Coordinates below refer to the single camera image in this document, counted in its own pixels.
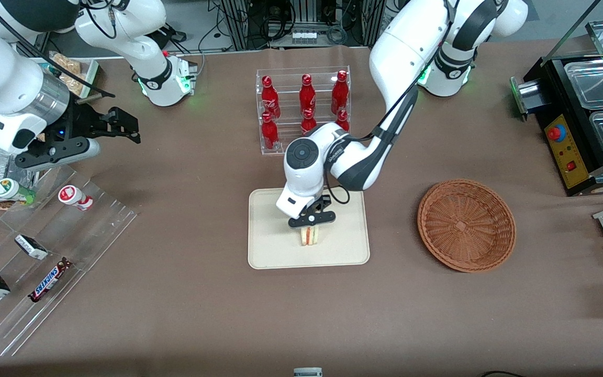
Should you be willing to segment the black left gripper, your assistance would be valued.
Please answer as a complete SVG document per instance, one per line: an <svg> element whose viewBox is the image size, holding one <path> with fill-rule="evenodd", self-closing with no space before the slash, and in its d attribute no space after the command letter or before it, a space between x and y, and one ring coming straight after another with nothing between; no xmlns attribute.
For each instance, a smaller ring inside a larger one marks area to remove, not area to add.
<svg viewBox="0 0 603 377"><path fill-rule="evenodd" d="M309 215L312 213L321 213L324 212L326 207L332 204L332 196L331 195L320 195L313 203L309 204L305 210L304 214ZM299 229L300 234L305 234L305 228L302 227ZM320 225L316 225L316 233L320 231Z"/></svg>

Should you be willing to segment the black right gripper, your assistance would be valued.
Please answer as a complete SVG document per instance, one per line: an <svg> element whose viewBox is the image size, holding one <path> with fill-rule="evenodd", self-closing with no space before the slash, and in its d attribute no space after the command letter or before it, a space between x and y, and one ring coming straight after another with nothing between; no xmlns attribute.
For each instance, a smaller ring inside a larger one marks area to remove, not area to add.
<svg viewBox="0 0 603 377"><path fill-rule="evenodd" d="M141 136L138 131L137 118L119 107L111 107L108 112L101 114L91 105L72 101L61 117L62 140L78 137L128 138L140 144Z"/></svg>

